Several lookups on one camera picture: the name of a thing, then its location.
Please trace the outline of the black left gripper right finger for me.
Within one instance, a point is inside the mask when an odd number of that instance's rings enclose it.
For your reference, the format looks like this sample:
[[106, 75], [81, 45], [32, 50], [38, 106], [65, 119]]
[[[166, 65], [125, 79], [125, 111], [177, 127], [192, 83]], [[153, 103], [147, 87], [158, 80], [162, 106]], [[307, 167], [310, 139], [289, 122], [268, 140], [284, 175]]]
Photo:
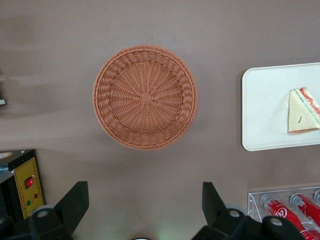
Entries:
[[193, 240], [240, 240], [247, 219], [243, 212], [227, 208], [211, 182], [202, 184], [202, 211], [207, 222]]

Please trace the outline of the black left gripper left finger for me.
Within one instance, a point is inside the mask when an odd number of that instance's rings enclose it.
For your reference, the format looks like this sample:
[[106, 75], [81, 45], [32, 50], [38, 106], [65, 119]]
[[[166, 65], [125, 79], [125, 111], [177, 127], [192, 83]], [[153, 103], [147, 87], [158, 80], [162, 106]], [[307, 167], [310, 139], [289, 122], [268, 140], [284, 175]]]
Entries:
[[40, 208], [28, 219], [33, 240], [71, 240], [89, 208], [87, 181], [77, 182], [53, 207]]

